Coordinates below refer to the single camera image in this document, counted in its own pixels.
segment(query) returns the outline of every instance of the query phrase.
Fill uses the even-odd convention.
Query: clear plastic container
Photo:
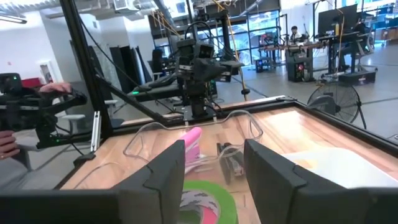
[[[263,135],[261,126],[247,111],[234,111],[224,120],[198,126],[166,128],[159,123],[147,124],[133,135],[130,141],[125,141],[126,144],[123,144],[122,149],[117,149],[120,153],[118,157],[115,156],[117,159],[108,160],[107,164],[95,168],[75,188],[92,189],[92,186],[98,185],[98,179],[101,177],[103,185],[106,186],[102,188],[114,186],[147,164],[176,140],[184,138],[184,135],[194,128],[200,128],[201,134],[197,139],[190,141],[188,147],[189,150],[198,147],[199,154],[195,154],[194,159],[186,160],[185,181],[202,180],[218,185],[234,199],[239,223],[260,223],[243,166],[237,163],[234,163],[234,168],[225,166],[227,160],[231,165],[233,161],[231,158],[236,158],[238,154],[243,159],[245,139],[260,141]],[[187,158],[187,141],[185,142]],[[218,144],[226,146],[221,153]],[[112,177],[105,175],[109,170],[114,174]]]

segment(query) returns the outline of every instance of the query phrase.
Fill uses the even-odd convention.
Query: robot workstation
[[[334,116],[341,108],[330,95],[311,105],[284,95],[222,106],[209,100],[213,80],[242,74],[227,10],[195,23],[221,21],[220,60],[211,44],[176,42],[172,76],[184,109],[161,115],[140,99],[161,95],[152,89],[169,78],[139,86],[139,94],[112,86],[91,62],[74,1],[60,2],[88,96],[43,94],[4,75],[2,129],[35,129],[39,149],[91,141],[91,152],[53,190],[0,192],[1,223],[398,223],[398,145]],[[147,118],[113,128],[99,86]],[[92,132],[54,134],[55,115],[87,97],[96,111]]]

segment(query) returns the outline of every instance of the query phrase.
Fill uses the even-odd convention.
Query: workbench
[[[331,147],[348,149],[385,173],[398,178],[398,159],[394,157],[398,152],[397,146],[367,130],[321,111],[311,110],[306,105],[284,96],[223,107],[225,113],[241,109],[250,112],[262,129],[263,134],[258,141],[279,154],[321,151]],[[151,119],[146,118],[128,121],[126,124],[145,125],[150,122]],[[234,139],[243,141],[243,135],[236,130],[246,129],[245,126],[247,126],[245,121],[240,119],[232,119],[221,125],[202,126],[203,132],[199,142],[201,154],[216,156],[217,152],[214,146],[217,142],[234,141]],[[155,135],[152,136],[152,144],[156,145],[156,150],[140,152],[140,155],[148,160],[153,159],[175,139],[183,135],[183,131],[173,129],[167,132],[162,131],[160,134],[154,130],[153,134]],[[62,189],[107,189],[146,165],[142,159],[126,157],[123,154],[123,150],[134,136],[135,133],[106,140],[95,152],[96,158],[77,167],[69,175]],[[185,176],[185,180],[207,180],[217,183],[235,199],[239,223],[260,223],[246,179],[237,180],[227,185],[218,162],[206,166],[209,169],[203,169],[201,172],[189,172]]]

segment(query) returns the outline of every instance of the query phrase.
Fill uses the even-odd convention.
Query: person
[[[72,91],[69,83],[50,83],[40,88],[41,92]],[[22,163],[12,158],[20,153],[20,146],[12,131],[0,131],[0,190],[53,189],[62,177],[43,175],[40,170],[29,171]]]
[[[292,35],[290,36],[290,41],[295,42],[296,39],[300,39],[302,35],[298,32],[297,26],[292,26]]]
[[[365,34],[366,30],[367,30],[367,27],[362,22],[362,15],[359,14],[358,15],[358,21],[357,21],[357,23],[355,24],[355,26],[353,28],[353,32],[359,32],[359,35],[361,35],[361,34]],[[362,38],[362,41],[359,43],[361,45],[362,49],[364,49],[365,51],[367,51],[366,50],[366,42],[367,42],[367,40],[368,40],[368,37],[364,36]],[[345,72],[347,69],[350,68],[350,66],[346,64],[346,60],[345,60],[344,57],[346,55],[351,55],[351,52],[352,52],[351,43],[345,44],[345,46],[341,49],[339,62],[338,62],[338,64],[339,64],[338,71],[339,72]]]

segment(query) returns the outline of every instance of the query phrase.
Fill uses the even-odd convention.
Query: concrete floor
[[[368,124],[368,130],[380,136],[388,138],[398,133],[398,121],[395,121],[394,113],[398,109],[398,45],[388,47],[377,46],[374,54],[362,61],[363,64],[377,65],[378,73],[375,84],[356,86],[355,89],[360,95],[363,106],[363,113]],[[323,67],[326,57],[318,57],[314,60],[314,67]],[[292,83],[287,81],[287,72],[284,67],[279,67],[274,72],[256,73],[253,67],[244,68],[244,80],[248,87],[255,89],[251,91],[248,98],[255,100],[265,96],[289,95],[306,103],[308,98],[318,87],[314,83]],[[243,101],[240,94],[242,86],[239,82],[233,80],[231,83],[218,83],[218,98],[222,101],[220,104],[229,104]],[[167,109],[153,102],[145,103],[150,109],[165,114]],[[126,105],[121,108],[114,118],[131,120],[145,117],[144,114],[137,111],[132,106]],[[362,127],[360,117],[354,121],[354,124]],[[42,171],[46,174],[65,176],[73,169],[73,160],[79,156],[72,147],[62,146],[47,149],[42,152],[33,152],[31,154],[32,165],[34,168],[43,167]]]

